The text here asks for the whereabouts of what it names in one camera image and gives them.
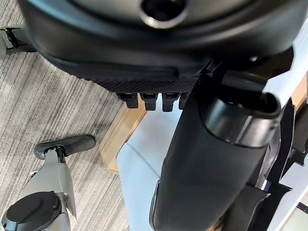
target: carpet floor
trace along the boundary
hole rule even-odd
[[[0,4],[0,27],[22,23],[13,0]],[[68,157],[76,205],[73,231],[128,231],[119,177],[104,169],[98,146],[122,102],[93,82],[59,70],[36,53],[0,61],[0,215],[16,200],[31,170],[42,165],[34,146],[92,134],[92,150]]]

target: striped carpet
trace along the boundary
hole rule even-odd
[[[1,0],[0,26],[21,22],[16,2]],[[33,155],[36,143],[86,133],[99,144],[121,105],[115,94],[69,76],[38,54],[0,61],[0,215],[42,164]],[[72,230],[128,231],[119,177],[104,169],[98,145],[67,163],[77,205]]]

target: black plastic bracket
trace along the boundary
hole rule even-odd
[[[137,93],[117,93],[120,100],[126,102],[127,108],[138,108]]]
[[[162,93],[163,112],[172,112],[174,101],[178,100],[180,93]]]
[[[181,94],[180,102],[179,102],[179,109],[180,110],[184,109],[184,106],[185,106],[186,101],[188,100],[189,94],[190,94],[190,92],[186,92],[186,93]]]
[[[156,110],[156,100],[158,93],[140,93],[140,97],[144,101],[145,109],[147,111]]]

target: gray carpet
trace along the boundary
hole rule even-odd
[[[21,22],[15,1],[1,0],[0,26]],[[115,94],[69,76],[38,54],[0,61],[0,214],[42,164],[33,155],[36,143],[86,133],[96,137],[96,147],[67,158],[77,205],[72,230],[129,230],[119,177],[104,169],[98,151],[121,105]]]

